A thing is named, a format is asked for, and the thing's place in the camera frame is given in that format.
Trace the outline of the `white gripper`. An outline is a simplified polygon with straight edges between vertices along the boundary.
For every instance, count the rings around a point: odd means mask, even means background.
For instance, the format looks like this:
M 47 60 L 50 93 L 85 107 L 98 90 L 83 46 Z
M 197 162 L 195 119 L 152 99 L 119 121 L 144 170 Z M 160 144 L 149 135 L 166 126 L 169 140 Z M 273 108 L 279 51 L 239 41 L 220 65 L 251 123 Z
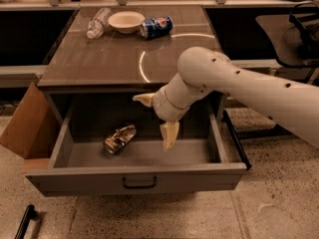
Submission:
M 134 102 L 153 107 L 156 114 L 165 123 L 159 126 L 163 139 L 163 149 L 171 149 L 177 139 L 179 120 L 186 114 L 190 106 L 205 98 L 212 89 L 198 88 L 186 83 L 180 74 L 176 74 L 168 84 L 155 93 L 133 96 Z

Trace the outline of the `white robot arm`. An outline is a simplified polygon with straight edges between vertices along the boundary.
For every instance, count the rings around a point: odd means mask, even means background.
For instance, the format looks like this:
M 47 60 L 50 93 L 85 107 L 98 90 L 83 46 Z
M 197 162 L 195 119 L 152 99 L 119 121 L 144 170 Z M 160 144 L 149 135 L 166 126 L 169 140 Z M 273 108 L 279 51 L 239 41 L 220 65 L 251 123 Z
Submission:
M 319 146 L 319 88 L 238 68 L 215 51 L 192 47 L 181 53 L 177 73 L 157 92 L 134 96 L 163 120 L 163 148 L 174 146 L 179 121 L 212 92 L 233 97 L 288 131 Z

